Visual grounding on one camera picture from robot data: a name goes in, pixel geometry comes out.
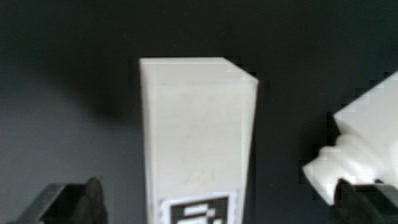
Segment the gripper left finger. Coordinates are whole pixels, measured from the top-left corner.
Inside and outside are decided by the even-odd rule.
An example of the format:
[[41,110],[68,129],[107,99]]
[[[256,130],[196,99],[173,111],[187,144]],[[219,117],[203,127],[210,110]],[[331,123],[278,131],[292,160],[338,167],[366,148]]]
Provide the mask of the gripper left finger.
[[100,179],[50,184],[13,224],[109,224]]

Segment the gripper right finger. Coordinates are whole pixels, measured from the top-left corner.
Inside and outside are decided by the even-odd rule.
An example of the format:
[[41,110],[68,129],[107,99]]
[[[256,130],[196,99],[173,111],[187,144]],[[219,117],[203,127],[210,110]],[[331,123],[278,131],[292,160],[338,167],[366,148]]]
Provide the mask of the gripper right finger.
[[377,180],[372,184],[338,181],[333,224],[398,224],[398,188]]

